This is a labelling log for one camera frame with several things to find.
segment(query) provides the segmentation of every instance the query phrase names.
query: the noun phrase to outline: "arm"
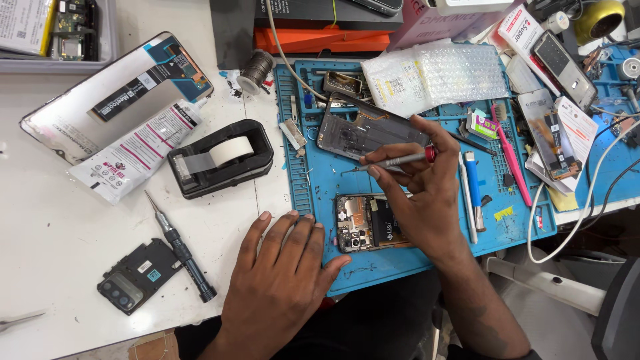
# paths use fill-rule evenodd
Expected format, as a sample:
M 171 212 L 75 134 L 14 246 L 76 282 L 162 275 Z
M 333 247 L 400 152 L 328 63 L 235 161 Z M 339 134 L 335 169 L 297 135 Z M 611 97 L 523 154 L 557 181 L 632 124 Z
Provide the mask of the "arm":
M 416 115 L 414 127 L 431 137 L 439 153 L 433 164 L 415 161 L 403 172 L 373 166 L 378 182 L 403 234 L 438 269 L 447 310 L 460 341 L 469 350 L 499 359 L 530 351 L 524 331 L 482 273 L 460 229 L 458 218 L 458 153 L 460 145 L 433 121 Z M 362 164 L 415 154 L 416 143 L 385 145 L 360 159 Z M 413 196 L 407 198 L 400 185 Z
M 271 214 L 263 212 L 244 237 L 222 309 L 222 327 L 199 360 L 269 359 L 315 313 L 340 268 L 351 261 L 337 256 L 321 267 L 324 226 L 311 214 L 300 218 L 295 210 L 273 224 L 258 254 L 270 222 Z

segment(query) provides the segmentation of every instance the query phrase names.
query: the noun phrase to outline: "glue tube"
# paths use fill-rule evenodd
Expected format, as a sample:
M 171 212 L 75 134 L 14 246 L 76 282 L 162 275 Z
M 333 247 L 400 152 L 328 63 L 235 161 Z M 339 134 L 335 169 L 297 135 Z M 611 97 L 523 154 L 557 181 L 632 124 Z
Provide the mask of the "glue tube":
M 209 99 L 195 104 L 179 100 L 160 114 L 105 149 L 76 165 L 69 173 L 112 205 L 127 195 L 162 165 L 166 155 L 202 122 L 200 109 Z

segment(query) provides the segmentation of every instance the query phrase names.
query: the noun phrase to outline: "bubble wrap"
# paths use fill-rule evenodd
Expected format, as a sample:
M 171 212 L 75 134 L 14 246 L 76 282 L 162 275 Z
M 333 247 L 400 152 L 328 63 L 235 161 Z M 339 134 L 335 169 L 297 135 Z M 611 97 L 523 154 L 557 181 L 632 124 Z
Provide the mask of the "bubble wrap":
M 413 48 L 393 51 L 361 64 L 377 107 L 409 117 L 428 109 L 432 103 Z
M 508 97 L 507 85 L 493 46 L 425 44 L 413 47 L 431 103 Z

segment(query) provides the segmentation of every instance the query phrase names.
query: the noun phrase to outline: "blue silicone repair mat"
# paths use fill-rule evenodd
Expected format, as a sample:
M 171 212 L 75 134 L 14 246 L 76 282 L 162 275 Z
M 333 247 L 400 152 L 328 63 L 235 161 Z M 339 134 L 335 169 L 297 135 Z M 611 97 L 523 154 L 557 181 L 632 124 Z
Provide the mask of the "blue silicone repair mat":
M 359 63 L 322 60 L 296 61 L 294 68 L 303 80 L 319 91 L 322 86 L 323 72 L 326 70 L 362 71 Z M 353 160 L 317 147 L 315 141 L 317 128 L 322 122 L 324 109 L 316 107 L 315 99 L 310 104 L 305 105 L 300 94 L 308 92 L 303 91 L 301 85 L 296 82 L 284 65 L 277 65 L 274 71 L 280 121 L 291 118 L 291 96 L 295 96 L 300 113 L 300 130 L 308 142 L 305 146 L 306 155 L 296 157 L 296 151 L 289 141 L 283 137 L 286 156 L 285 165 L 291 181 L 292 203 L 294 209 L 297 209 L 301 214 L 313 213 L 317 221 L 326 226 L 328 231 L 323 258 L 323 263 L 325 263 L 331 258 L 340 255 L 338 246 L 333 244 L 333 238 L 336 237 L 334 201 L 336 195 L 376 193 L 382 192 L 382 190 L 366 172 L 340 176 L 341 172 L 353 169 L 356 163 Z M 512 129 L 515 128 L 513 116 L 508 101 L 506 105 L 509 111 L 509 121 L 503 123 L 503 127 L 505 132 L 510 134 L 510 141 L 513 143 Z M 489 101 L 477 101 L 470 106 L 490 113 Z M 355 111 L 356 108 L 353 107 L 336 108 L 332 110 L 332 113 L 341 114 L 346 119 L 353 120 Z M 423 116 L 427 119 L 440 119 L 442 126 L 450 131 L 457 132 L 456 129 L 460 120 L 466 119 L 466 108 L 456 104 L 446 104 L 434 108 L 423 114 Z M 483 207 L 487 231 L 478 234 L 478 244 L 469 243 L 472 252 L 478 256 L 526 242 L 529 208 L 524 204 L 517 185 L 514 184 L 509 188 L 502 185 L 502 174 L 506 172 L 506 162 L 500 152 L 499 141 L 487 142 L 474 135 L 472 135 L 472 139 L 499 152 L 497 156 L 492 157 L 490 154 L 471 148 L 464 143 L 461 145 L 462 151 L 474 151 L 476 154 L 476 160 L 479 162 L 477 169 L 481 184 L 481 195 L 490 195 L 493 198 L 493 201 Z M 517 153 L 520 155 L 519 160 L 522 169 L 524 169 L 524 161 L 527 158 L 523 146 L 524 143 L 520 139 L 515 142 Z M 530 186 L 527 189 L 530 193 L 532 192 L 531 189 L 535 189 L 540 183 L 539 179 L 528 170 L 525 171 L 525 180 Z M 463 204 L 462 190 L 460 190 L 458 218 L 463 233 L 468 237 L 467 216 Z M 546 192 L 541 195 L 539 205 L 542 210 L 543 228 L 534 227 L 532 239 L 550 236 L 557 231 Z M 504 215 L 500 220 L 496 220 L 494 214 L 501 211 L 509 213 L 509 215 Z M 413 247 L 356 252 L 351 257 L 353 261 L 342 269 L 327 295 L 337 295 L 397 279 L 398 277 L 415 274 L 432 266 L 427 257 L 420 250 Z
M 602 61 L 602 76 L 600 79 L 594 80 L 593 83 L 598 88 L 598 98 L 602 99 L 603 102 L 619 100 L 621 103 L 617 105 L 597 106 L 613 113 L 618 110 L 624 110 L 627 113 L 635 113 L 631 103 L 628 102 L 627 98 L 620 92 L 620 86 L 632 84 L 635 87 L 636 82 L 621 81 L 618 76 L 618 71 L 616 70 L 617 65 L 631 57 L 631 54 L 619 47 L 612 46 L 611 49 L 613 50 L 611 57 L 606 61 Z M 611 123 L 611 119 L 613 119 L 613 116 L 607 114 L 594 116 L 593 120 L 599 125 L 598 132 L 601 132 L 605 127 L 607 127 L 607 125 Z M 600 135 L 593 144 L 591 148 L 591 159 L 589 161 L 589 170 L 592 178 L 596 165 L 600 160 L 600 157 L 602 157 L 602 153 L 613 142 L 613 140 L 615 140 L 615 138 L 616 135 L 613 135 L 610 130 L 607 130 L 604 134 Z M 611 183 L 618 175 L 620 175 L 621 172 L 623 172 L 623 170 L 639 158 L 640 147 L 632 149 L 627 144 L 620 141 L 611 148 L 607 157 L 602 162 L 596 185 L 593 188 L 596 205 L 602 205 Z M 634 171 L 627 172 L 618 181 L 618 183 L 616 183 L 616 186 L 614 186 L 611 191 L 611 194 L 609 195 L 609 203 L 640 196 L 640 186 L 638 186 L 638 184 L 640 184 L 640 174 Z M 583 174 L 580 177 L 578 187 L 575 189 L 575 197 L 580 209 L 584 208 L 584 204 L 587 201 L 588 190 L 589 186 L 587 185 L 587 179 Z

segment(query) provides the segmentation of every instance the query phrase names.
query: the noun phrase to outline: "blue tool handle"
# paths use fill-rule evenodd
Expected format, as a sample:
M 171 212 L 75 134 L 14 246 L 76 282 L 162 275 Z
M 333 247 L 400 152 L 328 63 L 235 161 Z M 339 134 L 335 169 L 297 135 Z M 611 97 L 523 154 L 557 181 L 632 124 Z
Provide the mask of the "blue tool handle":
M 482 206 L 482 200 L 480 199 L 480 187 L 478 186 L 478 170 L 476 168 L 476 161 L 467 161 L 465 159 L 465 166 L 467 167 L 467 177 L 469 178 L 471 205 Z

